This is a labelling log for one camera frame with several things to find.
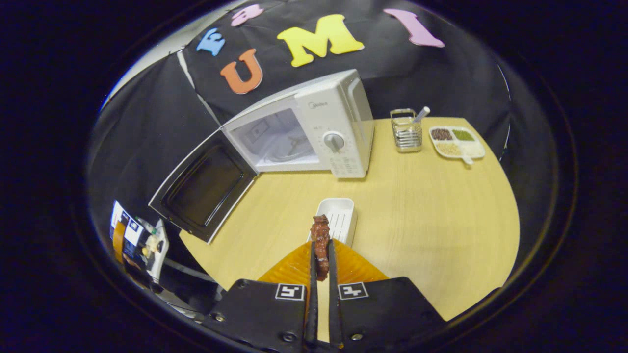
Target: foam letter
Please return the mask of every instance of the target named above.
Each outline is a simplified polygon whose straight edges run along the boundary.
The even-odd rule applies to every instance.
[[[299,67],[314,61],[314,56],[307,54],[305,48],[324,58],[327,55],[328,41],[332,43],[329,51],[334,54],[364,49],[364,44],[351,35],[344,19],[345,16],[341,14],[331,14],[318,19],[315,33],[292,27],[278,34],[277,39],[284,40],[292,53],[292,66]]]
[[[251,79],[243,82],[236,71],[236,62],[230,62],[220,71],[220,75],[227,79],[227,84],[234,93],[245,94],[254,90],[262,82],[262,68],[255,58],[255,49],[249,49],[238,58],[244,62],[251,71]]]
[[[217,30],[217,28],[212,28],[211,30],[207,31],[203,39],[201,39],[198,43],[197,51],[207,50],[208,52],[212,52],[213,56],[216,56],[218,55],[218,53],[220,53],[220,49],[223,45],[225,45],[225,40],[221,39],[222,35],[220,33],[216,33]]]
[[[245,23],[249,18],[258,17],[262,12],[264,12],[264,9],[260,8],[259,5],[251,5],[244,8],[231,17],[231,19],[233,19],[233,21],[231,21],[231,27],[239,26]]]
[[[410,32],[410,41],[416,45],[437,46],[442,48],[445,44],[436,39],[431,33],[416,19],[416,15],[399,9],[385,9],[385,13],[391,14],[403,24],[408,32]]]

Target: microwave control knob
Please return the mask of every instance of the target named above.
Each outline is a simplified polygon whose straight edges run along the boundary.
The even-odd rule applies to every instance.
[[[342,139],[342,136],[335,133],[325,134],[323,142],[334,153],[338,152],[345,145],[345,140]]]

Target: meat piece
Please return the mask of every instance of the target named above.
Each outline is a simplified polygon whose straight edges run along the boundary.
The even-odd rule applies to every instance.
[[[329,259],[327,258],[327,243],[329,243],[329,220],[327,216],[314,216],[314,224],[310,228],[314,253],[317,259],[317,280],[324,281],[329,273]]]

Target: microwave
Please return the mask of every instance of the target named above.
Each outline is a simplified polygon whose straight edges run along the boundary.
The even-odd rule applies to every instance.
[[[262,172],[330,170],[337,178],[364,178],[373,129],[356,70],[304,82],[219,127],[170,173],[149,206],[211,242]]]

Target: table surface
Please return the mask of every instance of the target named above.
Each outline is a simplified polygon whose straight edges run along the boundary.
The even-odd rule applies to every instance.
[[[408,277],[444,320],[504,284],[519,247],[519,215],[510,184],[484,140],[486,155],[467,166],[441,157],[432,126],[462,118],[423,118],[423,150],[398,153],[389,119],[378,119],[369,171],[336,179],[330,171],[260,174],[212,243],[185,231],[192,256],[220,286],[257,280],[307,238],[318,204],[328,197],[355,202],[352,244],[390,278]],[[318,338],[328,342],[328,280],[318,285]]]

